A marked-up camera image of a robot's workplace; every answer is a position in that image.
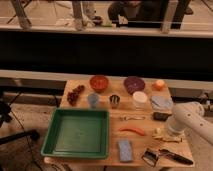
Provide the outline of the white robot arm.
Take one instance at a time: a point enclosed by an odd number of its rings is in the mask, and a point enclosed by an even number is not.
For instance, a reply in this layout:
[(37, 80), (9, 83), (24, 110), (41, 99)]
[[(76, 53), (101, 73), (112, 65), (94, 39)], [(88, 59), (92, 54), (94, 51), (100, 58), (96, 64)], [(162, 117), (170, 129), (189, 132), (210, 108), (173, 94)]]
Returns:
[(165, 130), (171, 136), (179, 136), (190, 128), (213, 145), (213, 123), (203, 118), (204, 113), (204, 107), (198, 102), (175, 104), (172, 115), (166, 120)]

